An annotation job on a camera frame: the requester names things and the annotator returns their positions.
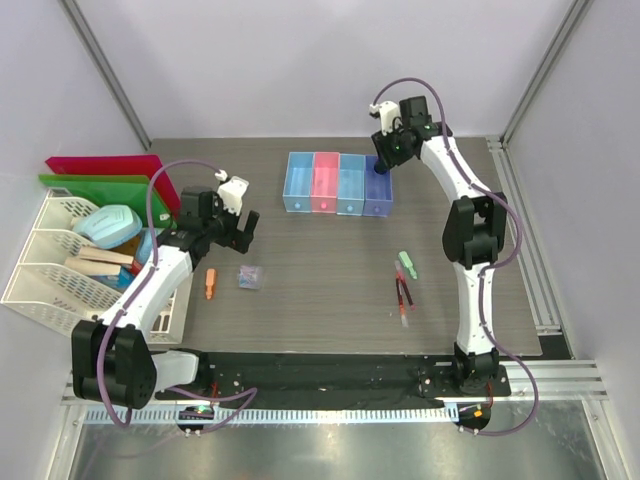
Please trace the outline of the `red black stamp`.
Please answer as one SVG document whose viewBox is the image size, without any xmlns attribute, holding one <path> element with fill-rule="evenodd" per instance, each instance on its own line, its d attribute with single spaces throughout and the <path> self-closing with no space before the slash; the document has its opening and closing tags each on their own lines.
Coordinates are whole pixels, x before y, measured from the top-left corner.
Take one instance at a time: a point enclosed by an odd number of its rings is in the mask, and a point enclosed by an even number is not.
<svg viewBox="0 0 640 480">
<path fill-rule="evenodd" d="M 377 159 L 374 163 L 374 171 L 379 175 L 384 175 L 389 171 L 389 168 L 381 159 Z"/>
</svg>

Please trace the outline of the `purple drawer box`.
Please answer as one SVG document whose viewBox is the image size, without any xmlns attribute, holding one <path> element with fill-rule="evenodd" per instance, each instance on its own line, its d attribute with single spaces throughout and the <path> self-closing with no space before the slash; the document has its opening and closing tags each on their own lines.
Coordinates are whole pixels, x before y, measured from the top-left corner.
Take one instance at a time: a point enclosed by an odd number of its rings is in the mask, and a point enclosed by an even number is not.
<svg viewBox="0 0 640 480">
<path fill-rule="evenodd" d="M 363 216 L 388 217 L 393 207 L 393 184 L 391 172 L 379 174 L 375 171 L 378 158 L 365 156 L 365 199 Z"/>
</svg>

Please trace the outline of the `sky blue drawer box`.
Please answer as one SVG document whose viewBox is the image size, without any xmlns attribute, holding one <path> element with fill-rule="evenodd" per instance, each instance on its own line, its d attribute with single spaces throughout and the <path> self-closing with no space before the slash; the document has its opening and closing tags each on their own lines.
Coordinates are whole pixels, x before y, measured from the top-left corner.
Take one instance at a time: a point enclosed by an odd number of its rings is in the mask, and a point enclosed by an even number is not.
<svg viewBox="0 0 640 480">
<path fill-rule="evenodd" d="M 283 188 L 284 208 L 289 213 L 311 212 L 313 152 L 290 152 Z"/>
</svg>

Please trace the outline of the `light blue drawer box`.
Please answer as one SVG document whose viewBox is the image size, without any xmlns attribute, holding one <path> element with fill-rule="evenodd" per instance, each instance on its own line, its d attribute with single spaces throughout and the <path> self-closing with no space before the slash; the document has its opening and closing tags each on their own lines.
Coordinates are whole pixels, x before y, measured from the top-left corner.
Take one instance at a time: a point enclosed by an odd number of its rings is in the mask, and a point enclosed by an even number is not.
<svg viewBox="0 0 640 480">
<path fill-rule="evenodd" d="M 361 216 L 365 200 L 365 156 L 341 154 L 336 213 Z"/>
</svg>

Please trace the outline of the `pink drawer box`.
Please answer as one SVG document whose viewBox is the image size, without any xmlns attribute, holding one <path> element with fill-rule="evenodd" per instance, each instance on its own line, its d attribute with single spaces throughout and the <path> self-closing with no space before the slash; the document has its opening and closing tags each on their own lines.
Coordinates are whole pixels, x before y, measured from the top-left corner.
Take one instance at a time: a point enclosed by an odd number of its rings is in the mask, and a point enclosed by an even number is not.
<svg viewBox="0 0 640 480">
<path fill-rule="evenodd" d="M 340 154 L 316 152 L 314 154 L 311 210 L 313 213 L 335 213 L 337 206 Z"/>
</svg>

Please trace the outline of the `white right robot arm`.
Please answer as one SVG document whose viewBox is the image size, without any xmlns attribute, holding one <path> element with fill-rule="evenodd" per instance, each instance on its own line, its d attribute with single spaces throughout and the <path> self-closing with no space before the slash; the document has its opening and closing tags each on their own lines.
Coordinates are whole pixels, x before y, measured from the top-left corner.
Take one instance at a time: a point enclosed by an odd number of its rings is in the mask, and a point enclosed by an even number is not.
<svg viewBox="0 0 640 480">
<path fill-rule="evenodd" d="M 380 121 L 372 135 L 375 171 L 386 173 L 416 157 L 450 201 L 442 246 L 456 275 L 460 315 L 451 380 L 461 394 L 485 394 L 498 374 L 499 353 L 486 334 L 492 328 L 493 275 L 483 278 L 481 272 L 497 262 L 504 247 L 504 195 L 487 195 L 488 187 L 462 158 L 449 128 L 432 120 L 425 97 L 372 103 L 369 115 Z"/>
</svg>

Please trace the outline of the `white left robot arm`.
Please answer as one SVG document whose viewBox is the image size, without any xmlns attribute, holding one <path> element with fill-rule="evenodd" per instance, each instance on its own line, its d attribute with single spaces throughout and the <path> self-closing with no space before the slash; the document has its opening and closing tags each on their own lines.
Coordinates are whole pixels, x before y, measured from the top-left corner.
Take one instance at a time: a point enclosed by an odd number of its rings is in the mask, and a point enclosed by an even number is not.
<svg viewBox="0 0 640 480">
<path fill-rule="evenodd" d="M 212 244 L 247 252 L 259 214 L 251 211 L 240 229 L 248 182 L 233 176 L 217 189 L 187 187 L 174 228 L 156 238 L 156 250 L 140 273 L 99 320 L 81 320 L 71 335 L 74 394 L 141 409 L 158 391 L 179 387 L 190 398 L 205 397 L 213 375 L 205 355 L 191 349 L 152 353 L 148 343 L 157 317 Z"/>
</svg>

